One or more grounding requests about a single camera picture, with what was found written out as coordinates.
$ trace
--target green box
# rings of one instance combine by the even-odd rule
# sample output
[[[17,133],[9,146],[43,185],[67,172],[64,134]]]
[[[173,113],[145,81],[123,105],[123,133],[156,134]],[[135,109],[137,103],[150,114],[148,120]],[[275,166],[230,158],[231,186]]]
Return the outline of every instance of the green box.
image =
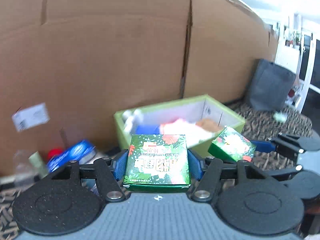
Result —
[[[256,146],[232,127],[226,127],[211,143],[208,152],[226,161],[251,161]]]
[[[131,191],[183,192],[190,187],[184,135],[132,136],[123,185]]]
[[[245,119],[243,117],[209,95],[178,99],[175,101],[143,106],[138,109],[144,116],[144,124],[148,125],[169,123],[178,118],[185,119],[188,122],[197,122],[202,118],[209,118],[216,123],[219,123],[220,121],[220,125],[230,126],[241,133],[245,124]],[[122,120],[124,111],[125,110],[116,112],[114,114],[114,119],[116,121],[119,146],[121,149],[129,149],[131,135],[124,132],[124,122]],[[208,148],[215,137],[216,135],[189,148],[195,150],[201,157],[206,157],[208,156]]]

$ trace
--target blue gripper pad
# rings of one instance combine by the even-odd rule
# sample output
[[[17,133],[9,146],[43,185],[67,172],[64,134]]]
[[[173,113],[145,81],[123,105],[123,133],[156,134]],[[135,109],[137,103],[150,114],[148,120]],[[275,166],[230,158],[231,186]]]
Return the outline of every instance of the blue gripper pad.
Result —
[[[196,180],[201,180],[204,172],[201,170],[200,160],[196,158],[192,150],[188,150],[189,171]]]
[[[117,181],[121,180],[124,176],[125,168],[127,166],[128,153],[129,151],[126,150],[122,155],[119,153],[114,159],[115,167],[112,173]]]
[[[251,142],[256,146],[256,151],[262,153],[269,153],[276,150],[276,146],[268,141],[254,141]]]
[[[119,154],[115,161],[115,168],[113,171],[113,176],[115,176],[116,180],[119,181],[123,178],[125,173],[125,168],[127,165],[127,158],[128,158],[129,151],[127,150],[122,155]],[[203,176],[203,171],[200,167],[200,161],[194,156],[194,153],[191,150],[188,150],[188,161],[189,161],[189,171],[193,178],[200,180]]]

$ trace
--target gray bag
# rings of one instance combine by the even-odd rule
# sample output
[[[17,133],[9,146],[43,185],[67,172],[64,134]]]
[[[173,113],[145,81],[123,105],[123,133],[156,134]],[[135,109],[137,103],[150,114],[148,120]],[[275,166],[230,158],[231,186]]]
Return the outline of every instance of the gray bag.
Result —
[[[279,111],[284,107],[295,79],[296,74],[290,70],[261,59],[246,94],[246,102],[254,110]]]

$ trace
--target green storage box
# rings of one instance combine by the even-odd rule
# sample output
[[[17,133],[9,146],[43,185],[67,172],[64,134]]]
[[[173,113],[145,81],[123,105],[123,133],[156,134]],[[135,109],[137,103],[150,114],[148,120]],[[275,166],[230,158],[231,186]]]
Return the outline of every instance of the green storage box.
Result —
[[[143,106],[138,109],[143,114],[143,124],[148,125],[169,123],[179,118],[191,123],[208,118],[216,123],[220,121],[221,126],[230,126],[241,133],[245,124],[244,118],[209,95]],[[124,111],[125,110],[116,112],[114,118],[116,121],[119,146],[121,149],[129,149],[132,136],[130,133],[124,131],[124,122],[122,120]],[[192,145],[189,148],[195,150],[200,156],[206,157],[209,155],[208,148],[212,140],[216,138],[219,133],[220,132],[217,132],[212,138]]]

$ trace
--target blue object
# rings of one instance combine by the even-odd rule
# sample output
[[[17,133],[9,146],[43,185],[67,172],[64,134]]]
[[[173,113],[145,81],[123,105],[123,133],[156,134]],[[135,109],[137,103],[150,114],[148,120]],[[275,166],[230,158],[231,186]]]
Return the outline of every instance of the blue object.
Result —
[[[192,150],[188,150],[189,171],[196,180],[201,180],[204,172],[201,170],[200,160],[193,154]]]
[[[251,140],[255,146],[256,151],[262,152],[262,153],[269,153],[276,150],[276,146],[268,141],[253,141]]]
[[[61,155],[53,157],[47,164],[48,170],[53,172],[71,160],[77,160],[79,164],[85,164],[95,156],[94,149],[95,146],[87,140],[78,142]]]
[[[112,173],[117,181],[121,180],[124,176],[125,168],[127,166],[128,153],[129,151],[127,150],[122,154],[121,157],[119,157],[119,159],[116,160],[116,167]]]
[[[159,125],[138,125],[135,134],[160,134]]]

